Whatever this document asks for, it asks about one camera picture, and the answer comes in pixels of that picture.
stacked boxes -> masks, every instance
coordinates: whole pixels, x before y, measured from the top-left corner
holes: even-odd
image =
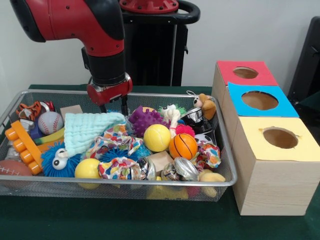
[[[235,157],[241,215],[304,215],[320,180],[320,147],[263,62],[218,61],[212,95]]]

football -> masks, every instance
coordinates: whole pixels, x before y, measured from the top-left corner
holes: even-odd
[[[22,162],[6,159],[0,160],[0,175],[32,176],[32,173]]]

metal basket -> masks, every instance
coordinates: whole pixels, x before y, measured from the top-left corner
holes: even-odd
[[[148,181],[148,180],[113,180],[113,179],[81,179],[71,177],[9,176],[0,175],[0,195],[34,196],[34,197],[66,197],[66,198],[108,198],[108,199],[154,199],[154,200],[189,200],[218,201],[228,186],[237,180],[237,173],[226,129],[216,99],[216,115],[212,121],[212,139],[221,150],[221,164],[216,169],[226,182],[193,182],[193,181]],[[26,90],[19,93],[0,117],[0,123],[12,123],[18,120],[15,113],[18,105],[31,105],[35,101],[53,101],[60,108],[80,105],[84,113],[99,113],[85,91],[65,90]],[[140,105],[157,109],[159,106],[177,104],[187,110],[193,107],[193,96],[177,94],[130,93],[128,108],[134,110]],[[109,103],[110,110],[121,110],[120,101]],[[8,140],[0,145],[0,160],[6,157]],[[80,186],[95,186],[87,189]]]

stuffed animal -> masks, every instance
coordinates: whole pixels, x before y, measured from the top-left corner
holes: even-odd
[[[194,96],[193,100],[193,106],[195,108],[201,108],[202,115],[208,119],[211,120],[214,115],[216,114],[216,104],[211,100],[211,97],[208,95],[205,95],[203,93],[199,94],[197,96],[193,91],[186,91],[187,94]]]

green table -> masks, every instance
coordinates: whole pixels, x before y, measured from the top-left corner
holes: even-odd
[[[85,90],[85,85],[31,85]],[[210,87],[134,92],[210,94]],[[320,239],[320,188],[305,216],[240,216],[229,187],[219,202],[0,196],[0,239]]]

